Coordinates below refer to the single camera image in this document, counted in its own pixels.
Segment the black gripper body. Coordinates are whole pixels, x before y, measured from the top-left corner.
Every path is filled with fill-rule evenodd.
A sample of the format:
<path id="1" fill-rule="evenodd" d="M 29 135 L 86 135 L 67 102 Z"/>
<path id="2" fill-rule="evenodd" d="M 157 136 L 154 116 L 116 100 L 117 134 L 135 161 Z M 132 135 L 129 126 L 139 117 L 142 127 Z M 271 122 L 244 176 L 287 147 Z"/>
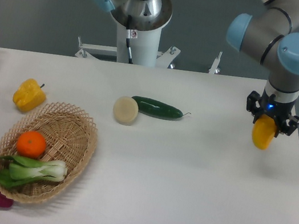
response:
<path id="1" fill-rule="evenodd" d="M 283 132 L 280 134 L 290 136 L 298 129 L 299 116 L 292 114 L 295 101 L 281 103 L 276 101 L 274 94 L 268 95 L 266 92 L 263 92 L 262 95 L 260 95 L 258 92 L 252 91 L 247 96 L 246 103 L 247 111 L 250 112 L 252 116 L 262 116 L 265 114 L 274 121 L 283 123 Z"/>

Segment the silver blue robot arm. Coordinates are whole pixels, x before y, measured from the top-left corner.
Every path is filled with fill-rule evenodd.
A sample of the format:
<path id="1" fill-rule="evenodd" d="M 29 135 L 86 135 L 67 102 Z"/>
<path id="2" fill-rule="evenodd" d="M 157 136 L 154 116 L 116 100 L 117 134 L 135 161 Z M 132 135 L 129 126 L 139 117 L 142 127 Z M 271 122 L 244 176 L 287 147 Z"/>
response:
<path id="1" fill-rule="evenodd" d="M 161 30 L 172 17 L 171 0 L 93 0 L 117 26 L 117 60 L 156 67 Z M 299 0 L 262 0 L 260 17 L 238 15 L 226 39 L 237 51 L 270 72 L 262 94 L 251 92 L 247 111 L 254 122 L 272 119 L 276 134 L 291 135 L 299 125 L 292 108 L 299 97 Z"/>

